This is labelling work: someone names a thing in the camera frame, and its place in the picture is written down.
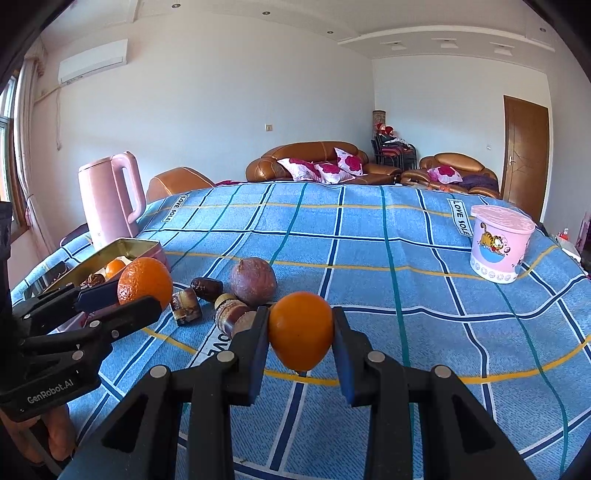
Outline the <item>left hand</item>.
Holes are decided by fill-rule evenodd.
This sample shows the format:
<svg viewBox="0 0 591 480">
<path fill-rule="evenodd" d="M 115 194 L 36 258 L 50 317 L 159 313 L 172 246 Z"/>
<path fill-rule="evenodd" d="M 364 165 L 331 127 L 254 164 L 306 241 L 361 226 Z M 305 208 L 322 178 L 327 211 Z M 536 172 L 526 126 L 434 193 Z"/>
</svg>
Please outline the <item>left hand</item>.
<svg viewBox="0 0 591 480">
<path fill-rule="evenodd" d="M 34 464 L 41 463 L 43 457 L 28 438 L 27 431 L 35 435 L 55 461 L 65 460 L 76 448 L 76 430 L 67 404 L 24 422 L 15 422 L 1 411 L 1 422 L 17 450 Z"/>
</svg>

